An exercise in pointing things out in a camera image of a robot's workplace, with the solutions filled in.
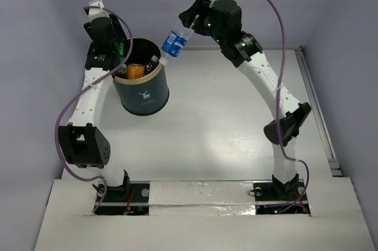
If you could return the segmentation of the clear bottle white cap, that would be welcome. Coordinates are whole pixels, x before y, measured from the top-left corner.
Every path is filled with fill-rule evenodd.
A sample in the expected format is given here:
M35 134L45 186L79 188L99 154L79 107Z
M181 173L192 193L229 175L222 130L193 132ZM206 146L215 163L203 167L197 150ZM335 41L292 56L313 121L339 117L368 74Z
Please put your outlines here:
M121 67L118 70L118 74L125 74L127 71L128 66L126 64L121 65Z

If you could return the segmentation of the blue label water bottle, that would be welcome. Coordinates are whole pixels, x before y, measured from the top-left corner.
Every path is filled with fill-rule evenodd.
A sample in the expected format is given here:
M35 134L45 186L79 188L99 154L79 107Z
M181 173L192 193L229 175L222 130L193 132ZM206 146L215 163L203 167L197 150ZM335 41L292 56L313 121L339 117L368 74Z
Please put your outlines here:
M171 60L176 59L193 34L194 30L191 27L186 28L181 21L178 21L161 47L159 62L166 66Z

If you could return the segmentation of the small orange bottle barcode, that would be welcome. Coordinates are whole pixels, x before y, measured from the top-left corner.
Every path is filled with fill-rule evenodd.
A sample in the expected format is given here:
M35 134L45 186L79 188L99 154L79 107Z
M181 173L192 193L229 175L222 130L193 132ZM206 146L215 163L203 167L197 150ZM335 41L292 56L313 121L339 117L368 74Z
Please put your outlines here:
M145 75L145 66L142 64L128 64L126 78L129 80L141 79Z

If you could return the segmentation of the clear crushed bottle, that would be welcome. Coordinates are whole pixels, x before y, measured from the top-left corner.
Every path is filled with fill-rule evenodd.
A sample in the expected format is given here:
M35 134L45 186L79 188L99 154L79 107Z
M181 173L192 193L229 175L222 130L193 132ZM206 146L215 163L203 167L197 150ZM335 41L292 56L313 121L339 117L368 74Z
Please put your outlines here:
M152 73L159 65L159 58L157 56L152 56L150 61L145 65L145 75Z

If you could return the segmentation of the green plastic bottle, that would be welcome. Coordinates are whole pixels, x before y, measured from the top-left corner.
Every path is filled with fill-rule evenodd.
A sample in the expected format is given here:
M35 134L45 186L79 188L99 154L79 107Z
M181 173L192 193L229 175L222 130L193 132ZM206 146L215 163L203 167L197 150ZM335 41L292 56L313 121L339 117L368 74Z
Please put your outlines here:
M124 43L120 43L119 44L119 48L118 48L118 51L119 51L119 61L120 62L123 62L125 56L124 56Z

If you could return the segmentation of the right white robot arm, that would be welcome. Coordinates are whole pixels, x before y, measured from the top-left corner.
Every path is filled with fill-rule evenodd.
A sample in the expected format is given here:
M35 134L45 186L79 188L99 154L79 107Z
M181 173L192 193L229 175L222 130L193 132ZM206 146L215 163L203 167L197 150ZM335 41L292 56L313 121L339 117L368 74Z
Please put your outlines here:
M195 0L179 19L196 34L211 37L267 104L273 121L263 132L273 147L272 192L276 198L287 198L299 183L295 145L299 129L311 111L309 103L301 103L290 94L278 81L257 39L242 31L242 9L235 0Z

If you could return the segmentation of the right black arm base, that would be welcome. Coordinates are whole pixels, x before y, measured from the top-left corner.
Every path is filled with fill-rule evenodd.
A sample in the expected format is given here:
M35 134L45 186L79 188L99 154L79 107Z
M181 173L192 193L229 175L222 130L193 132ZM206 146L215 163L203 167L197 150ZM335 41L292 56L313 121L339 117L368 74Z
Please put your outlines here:
M248 195L255 199L257 215L308 214L310 208L305 183L299 175L283 184L274 176L270 181L254 182Z

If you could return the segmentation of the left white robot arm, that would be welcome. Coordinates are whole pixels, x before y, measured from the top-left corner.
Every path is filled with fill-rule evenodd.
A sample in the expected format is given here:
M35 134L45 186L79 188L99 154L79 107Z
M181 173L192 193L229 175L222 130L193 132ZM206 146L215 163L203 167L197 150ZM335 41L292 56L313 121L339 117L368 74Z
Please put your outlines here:
M131 47L121 53L126 42L127 25L114 14L91 16L85 23L91 43L84 65L81 91L59 114L54 128L54 142L64 169L75 179L92 182L100 193L110 187L110 193L119 201L126 200L131 186L112 176L107 164L110 161L110 143L100 131L100 116L105 96L119 68L130 56Z

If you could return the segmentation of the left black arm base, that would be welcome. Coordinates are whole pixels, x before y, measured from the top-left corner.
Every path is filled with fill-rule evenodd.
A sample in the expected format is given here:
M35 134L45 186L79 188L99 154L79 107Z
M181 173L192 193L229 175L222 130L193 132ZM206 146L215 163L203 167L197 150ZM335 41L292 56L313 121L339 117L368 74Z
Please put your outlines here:
M96 190L94 213L100 216L147 216L149 214L149 181L131 181L123 170L123 182L119 186L92 185Z

